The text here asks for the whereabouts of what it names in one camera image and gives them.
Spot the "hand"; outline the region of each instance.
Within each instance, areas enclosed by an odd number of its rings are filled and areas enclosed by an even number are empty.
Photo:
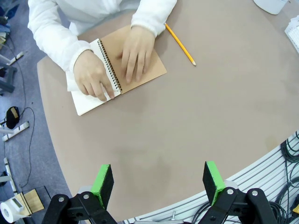
[[[127,83],[132,81],[134,67],[137,61],[136,80],[141,80],[142,74],[146,73],[150,65],[150,56],[155,43],[154,34],[146,28],[134,26],[127,37],[121,61],[121,70],[126,77]]]
[[[109,97],[114,98],[112,85],[106,75],[103,62],[90,50],[83,51],[74,65],[74,75],[76,83],[85,95],[91,95],[106,101],[104,90],[106,89]]]

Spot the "white container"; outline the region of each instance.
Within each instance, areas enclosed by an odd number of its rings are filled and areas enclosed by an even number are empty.
[[[288,0],[253,0],[257,6],[268,13],[277,15],[285,6]]]
[[[299,15],[291,19],[291,22],[285,29],[285,33],[299,53]]]

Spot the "person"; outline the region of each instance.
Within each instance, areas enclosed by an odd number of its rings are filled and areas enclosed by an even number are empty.
[[[40,50],[64,71],[74,74],[85,95],[106,101],[114,91],[103,62],[91,51],[90,44],[77,35],[96,26],[111,14],[137,9],[131,31],[120,52],[121,70],[128,83],[137,66],[136,80],[146,73],[155,38],[165,30],[164,23],[177,0],[28,0],[28,28]],[[61,24],[58,9],[71,22],[69,29]]]

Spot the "tape roll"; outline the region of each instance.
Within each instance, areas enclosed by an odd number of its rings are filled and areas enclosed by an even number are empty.
[[[1,210],[2,216],[9,223],[13,223],[13,222],[18,221],[20,218],[27,217],[27,216],[19,214],[18,211],[11,205],[9,200],[6,202],[2,202],[0,204],[0,210]]]

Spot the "white shirt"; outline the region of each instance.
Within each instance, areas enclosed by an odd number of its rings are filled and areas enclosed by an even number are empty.
[[[77,35],[99,24],[108,15],[128,9],[138,9],[131,25],[143,26],[159,35],[177,0],[29,0],[28,28],[40,50],[44,51],[64,71],[73,72],[79,55],[90,44],[79,41]],[[71,22],[61,25],[60,8]]]

